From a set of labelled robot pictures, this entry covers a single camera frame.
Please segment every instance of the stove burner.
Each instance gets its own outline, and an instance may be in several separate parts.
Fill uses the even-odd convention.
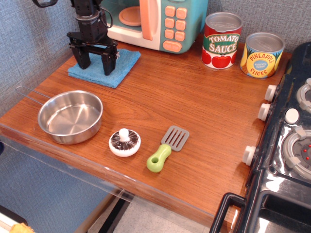
[[[297,126],[283,143],[286,165],[311,180],[311,130]]]
[[[299,88],[296,97],[300,108],[311,113],[311,78],[308,78],[305,85]]]

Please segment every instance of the microwave button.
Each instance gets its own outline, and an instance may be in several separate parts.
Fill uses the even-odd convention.
[[[165,15],[168,17],[174,17],[175,16],[175,7],[174,6],[165,7]]]
[[[182,45],[176,41],[166,40],[163,43],[163,48],[171,52],[179,52],[182,48]]]
[[[164,36],[165,36],[165,38],[173,39],[174,38],[174,31],[171,29],[166,29]]]
[[[186,29],[186,22],[184,20],[177,20],[176,21],[176,29],[183,31]]]
[[[165,27],[173,28],[175,25],[175,20],[173,18],[166,18],[165,19]]]
[[[175,33],[175,40],[184,41],[185,40],[185,33],[184,32],[176,32]]]
[[[185,19],[187,17],[187,9],[183,7],[179,7],[176,10],[176,17],[180,19]]]

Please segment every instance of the mushroom stem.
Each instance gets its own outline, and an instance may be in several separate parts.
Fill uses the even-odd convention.
[[[120,141],[128,142],[130,140],[128,134],[129,134],[128,129],[125,129],[125,128],[120,129],[119,130]]]

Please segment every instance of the toy mushroom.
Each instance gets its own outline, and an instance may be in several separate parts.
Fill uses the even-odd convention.
[[[109,148],[116,156],[128,157],[135,154],[140,147],[140,136],[133,130],[120,129],[109,139]]]

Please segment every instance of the wood grain surface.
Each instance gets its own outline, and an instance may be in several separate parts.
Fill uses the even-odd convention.
[[[120,42],[118,49],[139,51],[141,57],[116,89],[69,77],[68,68],[76,64],[70,58],[36,90],[51,97],[85,90],[101,99],[102,126],[86,142],[54,143],[38,125],[41,105],[27,98],[0,119],[0,134],[210,226],[225,193],[245,196],[249,167],[242,163],[244,149],[259,142],[265,124],[257,118],[259,108],[291,55],[282,55],[274,76],[256,79],[240,70],[243,44],[235,65],[224,70],[202,63],[202,44],[200,35],[188,52],[171,54]],[[190,137],[160,173],[152,173],[146,161],[171,125],[188,130]],[[110,136],[121,128],[141,137],[131,157],[117,157],[108,147]]]

